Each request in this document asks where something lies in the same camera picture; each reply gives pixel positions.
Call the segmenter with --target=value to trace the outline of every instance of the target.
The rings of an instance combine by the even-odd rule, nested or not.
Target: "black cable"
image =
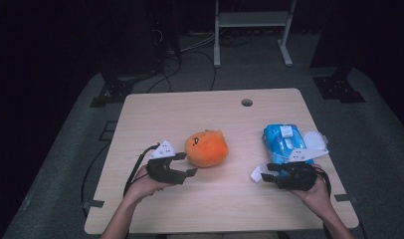
[[[125,193],[127,192],[128,188],[130,187],[130,185],[134,182],[133,178],[136,176],[137,170],[140,168],[140,164],[143,161],[143,158],[145,157],[146,153],[149,152],[152,149],[157,149],[159,147],[159,144],[157,145],[153,145],[149,148],[147,148],[137,159],[136,164],[134,165],[133,171],[131,172],[130,176],[128,177],[128,180],[125,184],[124,187],[124,192],[123,192],[123,196],[125,195]]]
[[[153,84],[153,85],[146,91],[147,94],[148,94],[150,91],[152,91],[152,89],[153,89],[154,87],[156,87],[158,84],[160,84],[160,83],[163,82],[163,81],[167,81],[169,91],[172,92],[171,82],[170,82],[169,78],[172,77],[172,76],[174,76],[174,75],[176,75],[176,74],[181,70],[181,63],[180,63],[179,61],[177,61],[177,62],[178,62],[178,68],[177,68],[177,70],[174,71],[174,72],[173,72],[171,75],[169,75],[169,76],[167,76],[167,75],[165,75],[164,73],[162,73],[162,75],[164,75],[164,78],[161,79],[161,80],[159,80],[159,81],[156,82],[155,84]]]
[[[245,40],[242,37],[235,37],[232,34],[222,35],[221,38],[220,38],[220,46],[221,47],[226,47],[226,48],[241,47],[243,45],[246,45],[246,44],[249,44],[249,43],[252,42],[252,35],[253,34],[250,34],[248,36],[249,40]]]
[[[91,164],[88,166],[87,172],[85,173],[84,179],[82,180],[82,189],[81,189],[81,201],[82,201],[82,205],[84,205],[85,203],[85,182],[87,180],[88,174],[91,171],[91,168],[93,167],[94,163],[97,161],[97,159],[100,157],[100,155],[102,154],[102,152],[111,144],[111,141],[109,143],[107,143],[98,153],[97,155],[94,157],[93,161],[91,162]],[[85,217],[88,217],[88,212],[85,208],[82,208],[82,211],[84,212]]]
[[[131,184],[133,184],[135,181],[139,180],[140,178],[142,178],[142,177],[144,177],[144,176],[146,176],[146,175],[148,175],[148,174],[149,174],[149,173],[146,172],[145,174],[139,176],[139,177],[136,178],[134,181],[132,181]]]
[[[328,175],[326,174],[326,172],[323,169],[321,169],[319,167],[315,167],[315,169],[319,170],[319,171],[316,171],[316,173],[318,175],[322,176],[323,180],[325,181],[326,189],[328,191],[328,196],[331,196],[331,183],[329,181]],[[358,218],[358,216],[357,216],[357,219],[359,220],[359,226],[362,231],[363,238],[367,239],[367,234],[366,234],[366,230],[364,229],[363,223],[361,222],[360,218]],[[323,225],[323,230],[324,230],[326,238],[332,239],[332,236],[330,235],[329,230],[326,228],[325,225]]]
[[[215,80],[217,78],[217,69],[215,68],[214,61],[211,59],[211,57],[208,54],[206,54],[204,52],[199,52],[199,51],[185,51],[185,52],[183,52],[183,54],[188,54],[188,53],[202,54],[205,57],[207,57],[208,60],[211,62],[212,68],[214,69],[214,78],[212,80],[212,84],[211,84],[211,87],[209,88],[209,91],[212,91],[212,89],[214,88]]]

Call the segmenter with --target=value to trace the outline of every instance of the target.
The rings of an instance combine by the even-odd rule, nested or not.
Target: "plush toy eye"
[[[199,138],[198,138],[198,137],[193,137],[192,139],[193,139],[193,141],[195,142],[195,143],[193,143],[193,145],[198,144],[198,141],[199,141]]]

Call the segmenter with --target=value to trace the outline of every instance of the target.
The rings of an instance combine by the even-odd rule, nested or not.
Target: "gray floor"
[[[216,70],[213,90],[299,89],[319,131],[329,140],[335,168],[347,193],[357,199],[355,210],[369,238],[404,238],[404,127],[377,93],[373,83],[357,70],[348,80],[366,103],[342,104],[323,100],[312,80],[332,69],[310,69],[318,35],[290,35],[288,47],[294,66],[285,67],[278,36],[254,37],[237,48],[222,48],[222,66]],[[199,41],[181,39],[182,47]],[[197,51],[212,57],[212,47]],[[178,65],[167,61],[165,73]],[[209,59],[197,53],[183,55],[180,71],[170,78],[173,92],[209,91],[214,69]],[[134,94],[143,94],[163,76],[136,84]],[[81,190],[84,176],[106,145],[100,134],[109,120],[117,120],[122,104],[90,108],[103,85],[100,75],[84,88],[61,129],[29,195],[30,204],[13,219],[5,238],[96,238],[84,231]],[[151,92],[168,92],[166,82]],[[95,193],[106,150],[97,157],[85,181],[84,197]],[[359,228],[353,233],[362,238]],[[289,232],[292,238],[324,238],[320,230]],[[154,238],[132,235],[130,238]]]

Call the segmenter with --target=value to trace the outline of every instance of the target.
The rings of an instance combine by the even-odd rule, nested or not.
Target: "hole in table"
[[[254,103],[250,99],[242,99],[242,105],[244,107],[251,107]]]

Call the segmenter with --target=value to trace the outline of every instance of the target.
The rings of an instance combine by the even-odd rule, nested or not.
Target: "black background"
[[[137,5],[143,6],[133,6],[137,2],[148,11],[136,12]],[[172,2],[177,4],[180,33],[213,31],[214,1]],[[158,59],[153,49],[139,48],[144,51],[132,58],[125,55],[138,51],[126,48],[130,39],[151,45],[124,30],[128,26],[148,34],[157,24],[154,5],[148,3],[159,6],[133,0],[0,0],[0,237],[78,95],[100,71],[101,56],[109,58],[113,51],[119,65],[154,68]],[[127,9],[118,6],[130,4],[134,18],[115,21]],[[288,2],[222,1],[221,7],[280,10]],[[322,35],[311,66],[338,66],[348,59],[372,79],[404,123],[404,1],[299,0],[292,31],[318,30]]]

